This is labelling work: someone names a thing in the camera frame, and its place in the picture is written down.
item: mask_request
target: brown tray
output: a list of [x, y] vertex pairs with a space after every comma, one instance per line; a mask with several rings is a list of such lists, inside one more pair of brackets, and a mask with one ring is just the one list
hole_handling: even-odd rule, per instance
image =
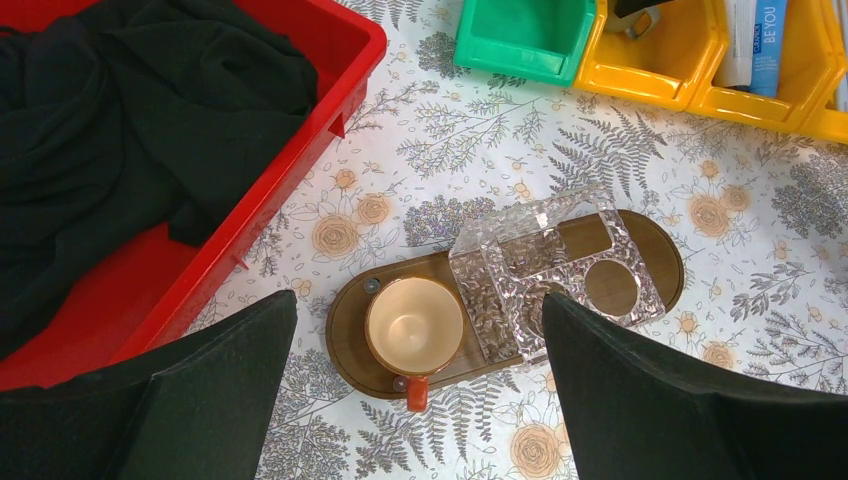
[[[654, 284], [671, 310], [683, 292], [683, 260], [674, 242], [648, 217], [635, 212], [619, 211], [630, 237], [651, 274]], [[597, 215], [569, 220], [559, 225], [560, 234], [572, 258], [581, 258], [609, 248], [609, 236]], [[415, 275], [433, 278], [458, 291], [448, 264], [448, 252], [434, 253], [405, 262], [394, 263], [364, 272], [342, 288], [330, 308], [327, 319], [327, 349], [339, 374], [353, 388], [366, 395], [384, 399], [404, 398], [394, 389], [396, 374], [380, 365], [365, 341], [365, 312], [373, 295], [365, 290], [369, 279], [386, 285], [396, 278]], [[621, 310], [633, 303], [633, 279], [619, 270], [600, 270], [588, 279], [587, 288], [595, 306], [602, 311]], [[488, 365], [466, 316], [466, 334], [459, 355], [447, 368], [430, 378], [432, 388], [440, 388], [463, 380], [521, 363], [520, 356]]]

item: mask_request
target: white tablecloth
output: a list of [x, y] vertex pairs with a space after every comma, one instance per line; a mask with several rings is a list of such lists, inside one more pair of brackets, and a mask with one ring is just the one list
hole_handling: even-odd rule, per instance
[[848, 148], [456, 67], [461, 1], [342, 3], [390, 39], [365, 104], [191, 329], [297, 292], [258, 478], [577, 478], [549, 369], [442, 389], [413, 415], [336, 374], [324, 323], [359, 272], [449, 247], [470, 215], [594, 181], [685, 259], [679, 304], [641, 333], [848, 394]]

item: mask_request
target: yellow bin divider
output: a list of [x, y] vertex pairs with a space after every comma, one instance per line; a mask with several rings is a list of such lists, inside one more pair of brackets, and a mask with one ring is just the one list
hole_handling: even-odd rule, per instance
[[697, 88], [709, 82], [727, 50], [721, 0], [687, 0], [659, 5], [661, 20], [638, 40], [606, 33], [607, 0], [597, 14], [574, 86], [684, 110]]
[[833, 52], [837, 62], [839, 62], [839, 71], [835, 81], [825, 91], [826, 94], [829, 93], [830, 95], [825, 95], [824, 104], [822, 105], [820, 102], [810, 113], [810, 116], [804, 120], [798, 130], [800, 133], [810, 137], [848, 143], [848, 112], [836, 110], [833, 99], [837, 85], [844, 78], [846, 72], [848, 72], [848, 58], [846, 58], [842, 32], [839, 28], [839, 22], [836, 20], [835, 13], [832, 16], [826, 14], [824, 17], [824, 26], [833, 40]]
[[[813, 111], [824, 108], [827, 93], [835, 91], [845, 74], [845, 53], [834, 42], [839, 27], [832, 12], [831, 0], [789, 0], [777, 98], [716, 87], [711, 76], [686, 110], [778, 132], [797, 131]], [[720, 28], [727, 30], [724, 15]]]

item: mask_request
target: clear acrylic holder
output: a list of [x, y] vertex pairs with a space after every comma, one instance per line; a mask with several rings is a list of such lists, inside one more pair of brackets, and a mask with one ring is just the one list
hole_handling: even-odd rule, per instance
[[[594, 212], [584, 211], [584, 206]], [[572, 259], [557, 226], [595, 213], [611, 247]], [[494, 364], [520, 354], [525, 365], [547, 360], [542, 336], [542, 300], [551, 291], [566, 293], [611, 321], [633, 327], [661, 318], [665, 305], [648, 274], [636, 244], [602, 185], [516, 205], [466, 222], [449, 255], [460, 296], [483, 355]], [[598, 262], [624, 266], [637, 286], [629, 313], [616, 316], [592, 304], [586, 274]]]

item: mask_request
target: red plastic container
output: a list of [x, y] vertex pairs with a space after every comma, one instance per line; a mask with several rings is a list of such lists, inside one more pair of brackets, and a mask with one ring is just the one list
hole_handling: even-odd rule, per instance
[[[0, 25], [40, 31], [95, 0], [0, 0]], [[0, 362], [0, 390], [50, 386], [179, 338], [365, 98], [386, 52], [379, 25], [333, 0], [235, 0], [315, 65], [319, 103], [201, 249], [139, 235], [74, 287], [38, 337]]]

